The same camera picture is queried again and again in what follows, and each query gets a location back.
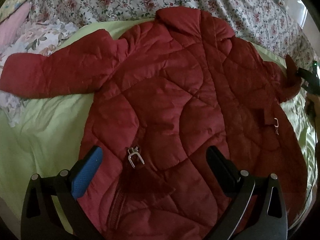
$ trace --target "light green sheet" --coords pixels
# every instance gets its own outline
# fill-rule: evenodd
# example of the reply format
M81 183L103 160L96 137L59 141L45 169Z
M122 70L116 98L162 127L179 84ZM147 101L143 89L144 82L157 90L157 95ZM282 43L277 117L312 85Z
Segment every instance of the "light green sheet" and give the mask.
M87 25L62 47L97 29L106 29L117 39L132 26L149 20ZM284 68L284 59L258 45L254 46L264 60L274 61ZM55 176L63 169L70 169L76 162L92 101L92 94L30 100L20 123L14 128L9 127L5 113L0 111L0 197L18 218L21 216L24 195L32 174L39 173L42 177ZM308 186L311 187L315 169L314 130L307 121L303 105L304 97L300 92L293 100L282 104L282 107L295 129L308 164ZM60 209L58 213L65 228L72 232Z

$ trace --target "pink pillow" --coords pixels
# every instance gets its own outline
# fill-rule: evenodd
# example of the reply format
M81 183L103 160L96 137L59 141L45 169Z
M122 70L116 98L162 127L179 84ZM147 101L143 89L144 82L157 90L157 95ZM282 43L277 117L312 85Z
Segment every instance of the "pink pillow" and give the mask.
M29 10L30 3L25 2L0 24L0 51L13 43L17 30L28 16Z

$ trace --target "jacket's right sleeve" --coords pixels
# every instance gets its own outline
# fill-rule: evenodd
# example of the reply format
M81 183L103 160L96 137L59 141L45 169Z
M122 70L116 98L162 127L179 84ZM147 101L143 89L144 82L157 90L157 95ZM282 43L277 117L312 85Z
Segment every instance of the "jacket's right sleeve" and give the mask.
M49 57L17 53L8 57L0 90L23 98L49 98L98 90L125 60L128 42L97 30Z

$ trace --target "quilted jacket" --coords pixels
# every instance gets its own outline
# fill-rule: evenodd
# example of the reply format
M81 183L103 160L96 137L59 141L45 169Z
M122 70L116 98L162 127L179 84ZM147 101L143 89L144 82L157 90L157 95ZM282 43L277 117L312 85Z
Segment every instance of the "quilted jacket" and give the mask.
M98 30L49 57L12 55L0 89L94 93L79 158L93 145L104 157L78 201L106 239L200 240L230 203L206 163L211 145L240 170L278 175L289 225L303 208L306 164L280 107L301 80L287 62L286 77L223 20L175 7L119 40ZM135 154L133 168L136 147L144 164Z

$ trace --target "blue gripper pad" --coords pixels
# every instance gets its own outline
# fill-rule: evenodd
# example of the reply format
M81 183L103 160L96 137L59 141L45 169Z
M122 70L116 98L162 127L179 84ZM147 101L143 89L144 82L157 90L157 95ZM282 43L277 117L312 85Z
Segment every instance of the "blue gripper pad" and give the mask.
M71 194L74 199L84 195L91 180L102 163L102 149L97 147L71 183Z

